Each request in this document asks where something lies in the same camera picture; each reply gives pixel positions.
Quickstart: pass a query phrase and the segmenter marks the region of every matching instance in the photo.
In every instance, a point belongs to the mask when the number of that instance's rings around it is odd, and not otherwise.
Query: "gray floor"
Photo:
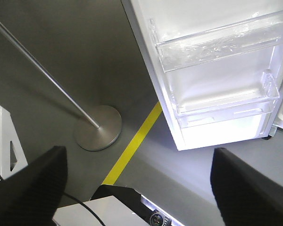
[[[68,150],[67,192],[88,200],[157,97],[119,0],[0,0],[0,21],[84,107],[114,106],[119,139],[100,152],[73,138],[80,113],[0,35],[0,105],[11,112],[28,162]],[[223,145],[283,185],[283,131]],[[209,183],[214,147],[178,152],[161,115],[116,185],[135,188],[187,226],[224,225]],[[63,199],[61,206],[72,204]]]

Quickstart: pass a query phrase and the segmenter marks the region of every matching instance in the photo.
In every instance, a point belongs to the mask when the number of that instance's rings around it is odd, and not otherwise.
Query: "refrigerator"
[[[283,0],[122,0],[178,150],[283,128]]]

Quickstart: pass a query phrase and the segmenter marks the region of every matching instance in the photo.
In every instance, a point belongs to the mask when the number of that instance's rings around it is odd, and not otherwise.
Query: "open refrigerator door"
[[[283,0],[122,0],[178,150],[267,137]]]

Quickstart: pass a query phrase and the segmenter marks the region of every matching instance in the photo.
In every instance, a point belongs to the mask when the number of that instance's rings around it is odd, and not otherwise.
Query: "refrigerator door shelf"
[[[181,128],[204,125],[219,121],[226,121],[258,114],[271,113],[275,108],[276,100],[247,104],[214,112],[193,114],[178,118]]]
[[[155,36],[154,19],[150,23]],[[154,44],[164,72],[277,46],[283,44],[283,11]]]
[[[274,110],[280,95],[275,79],[268,72],[263,73],[261,81],[257,82],[256,86],[237,90],[238,92],[227,92],[225,89],[224,93],[220,95],[190,98],[190,101],[182,98],[181,103],[176,102],[176,98],[173,97],[175,114],[177,118],[190,116],[199,120],[200,114],[205,116],[203,118],[207,118],[207,114],[214,115],[217,113],[222,115],[219,118],[222,118],[223,121],[239,118],[244,114],[249,116],[259,112],[270,113]]]

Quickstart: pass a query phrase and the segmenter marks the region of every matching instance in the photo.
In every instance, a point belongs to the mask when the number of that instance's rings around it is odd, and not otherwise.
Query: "lamp base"
[[[122,130],[119,112],[111,106],[101,105],[87,113],[100,127],[97,129],[85,117],[80,118],[74,130],[78,145],[87,151],[96,152],[113,144]]]

